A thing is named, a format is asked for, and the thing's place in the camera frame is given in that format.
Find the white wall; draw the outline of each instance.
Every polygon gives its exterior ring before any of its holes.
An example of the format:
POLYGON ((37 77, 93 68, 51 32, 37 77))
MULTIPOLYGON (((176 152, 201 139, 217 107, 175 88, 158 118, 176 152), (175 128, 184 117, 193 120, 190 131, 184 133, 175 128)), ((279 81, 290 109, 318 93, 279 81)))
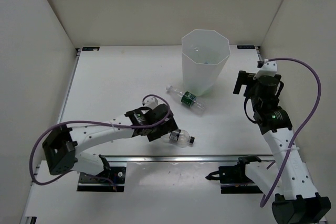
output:
MULTIPOLYGON (((319 108, 299 135, 299 146, 321 195, 333 208, 327 215, 336 223, 336 0, 285 0, 262 44, 266 58, 293 57, 310 64, 322 82, 319 108)), ((281 97, 297 128, 316 98, 311 73, 295 63, 280 63, 285 88, 281 97)))
POLYGON ((281 0, 50 0, 76 47, 180 45, 214 29, 232 45, 261 45, 281 0))
POLYGON ((47 0, 0 0, 0 223, 20 221, 30 150, 56 121, 75 55, 47 0))

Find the plastic bottle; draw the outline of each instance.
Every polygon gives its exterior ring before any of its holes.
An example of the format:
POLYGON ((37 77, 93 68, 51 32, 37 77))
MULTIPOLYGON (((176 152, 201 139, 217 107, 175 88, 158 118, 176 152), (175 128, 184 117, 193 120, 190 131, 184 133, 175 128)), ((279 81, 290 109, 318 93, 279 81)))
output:
POLYGON ((191 94, 190 92, 182 92, 171 85, 167 85, 166 87, 167 92, 174 97, 174 99, 179 100, 181 103, 189 107, 192 111, 196 114, 203 114, 205 110, 205 104, 202 100, 200 100, 195 95, 191 94))
POLYGON ((185 130, 175 130, 170 133, 169 143, 175 144, 178 147, 186 147, 189 143, 193 144, 195 138, 190 136, 185 130))

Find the metal frame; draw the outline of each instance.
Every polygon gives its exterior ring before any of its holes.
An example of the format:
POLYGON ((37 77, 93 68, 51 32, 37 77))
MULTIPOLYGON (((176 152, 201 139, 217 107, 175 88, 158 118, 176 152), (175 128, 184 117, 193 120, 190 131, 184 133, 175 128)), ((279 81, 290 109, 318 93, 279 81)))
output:
POLYGON ((264 58, 261 56, 261 53, 260 53, 260 47, 256 47, 256 51, 257 51, 259 60, 264 60, 264 58))
MULTIPOLYGON (((105 156, 108 162, 237 162, 235 156, 105 156)), ((258 156, 263 162, 272 162, 272 155, 258 156)))
POLYGON ((62 102, 62 106, 61 106, 61 109, 60 109, 60 113, 58 115, 57 123, 60 123, 62 121, 64 110, 65 110, 65 107, 67 105, 68 97, 69 97, 69 94, 70 94, 72 82, 73 82, 73 79, 75 77, 75 73, 76 73, 76 69, 77 69, 77 64, 78 64, 80 52, 81 52, 81 49, 78 49, 77 54, 76 54, 76 59, 75 59, 75 65, 74 65, 74 67, 72 69, 72 72, 71 72, 71 77, 70 77, 70 80, 69 80, 69 83, 68 83, 68 87, 67 87, 67 93, 65 94, 65 96, 63 98, 63 102, 62 102))

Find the bottle cap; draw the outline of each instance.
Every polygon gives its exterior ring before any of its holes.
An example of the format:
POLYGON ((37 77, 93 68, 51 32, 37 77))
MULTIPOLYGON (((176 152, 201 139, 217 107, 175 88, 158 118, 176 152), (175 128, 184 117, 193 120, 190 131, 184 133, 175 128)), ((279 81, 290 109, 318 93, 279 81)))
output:
POLYGON ((167 91, 170 91, 170 88, 171 88, 172 86, 170 85, 170 84, 168 84, 167 86, 166 86, 166 90, 167 91))

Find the white plastic cup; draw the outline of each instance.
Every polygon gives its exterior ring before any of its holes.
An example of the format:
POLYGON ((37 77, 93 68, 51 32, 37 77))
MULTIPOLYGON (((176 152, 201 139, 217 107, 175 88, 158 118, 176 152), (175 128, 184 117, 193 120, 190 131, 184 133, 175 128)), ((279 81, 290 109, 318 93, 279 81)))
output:
POLYGON ((214 30, 193 30, 182 38, 184 88, 194 95, 207 93, 230 56, 227 38, 214 30))

